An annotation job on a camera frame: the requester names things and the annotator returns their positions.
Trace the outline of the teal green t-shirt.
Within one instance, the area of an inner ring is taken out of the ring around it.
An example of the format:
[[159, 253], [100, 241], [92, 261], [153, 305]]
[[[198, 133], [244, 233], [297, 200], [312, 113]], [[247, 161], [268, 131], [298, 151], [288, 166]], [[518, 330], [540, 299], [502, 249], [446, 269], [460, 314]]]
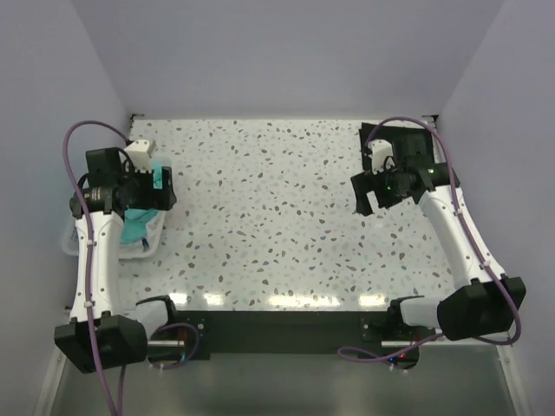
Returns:
[[[160, 186], [161, 173], [160, 169], [163, 166], [160, 160], [155, 160], [153, 162], [153, 170], [151, 171], [154, 175], [154, 183], [156, 187]], [[123, 219], [123, 229], [121, 233], [120, 244], [122, 245], [132, 245], [137, 243], [142, 243], [147, 247], [150, 246], [148, 227], [156, 219], [156, 217], [162, 212], [157, 210], [141, 210], [126, 207], [127, 202], [127, 189], [126, 182], [129, 177], [136, 172], [128, 172], [124, 175], [121, 184], [123, 185], [123, 207], [124, 219]]]

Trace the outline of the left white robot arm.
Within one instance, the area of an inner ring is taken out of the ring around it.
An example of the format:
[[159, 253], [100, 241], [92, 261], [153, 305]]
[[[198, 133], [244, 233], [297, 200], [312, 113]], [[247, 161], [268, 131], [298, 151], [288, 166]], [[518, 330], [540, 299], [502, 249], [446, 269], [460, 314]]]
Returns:
[[174, 338], [180, 319], [168, 295], [149, 297], [124, 312], [119, 291], [121, 234], [128, 208], [170, 211], [177, 201], [173, 172], [162, 159], [109, 147], [86, 153], [88, 171], [70, 199], [79, 265], [69, 323], [55, 328], [54, 341], [84, 374], [96, 367], [144, 361], [152, 335]]

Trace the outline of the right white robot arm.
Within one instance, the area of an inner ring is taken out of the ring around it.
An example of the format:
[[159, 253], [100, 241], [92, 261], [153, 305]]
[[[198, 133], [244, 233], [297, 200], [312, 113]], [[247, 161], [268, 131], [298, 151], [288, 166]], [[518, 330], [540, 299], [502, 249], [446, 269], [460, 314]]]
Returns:
[[507, 275], [487, 248], [446, 165], [361, 172], [350, 181], [356, 212], [365, 217], [373, 212], [370, 193], [381, 208], [412, 198], [432, 225], [454, 280], [453, 291], [442, 299], [410, 296], [392, 301], [395, 314], [386, 320], [392, 338], [407, 340], [419, 326], [439, 329], [450, 341], [476, 339], [500, 345], [518, 340], [526, 286], [520, 277]]

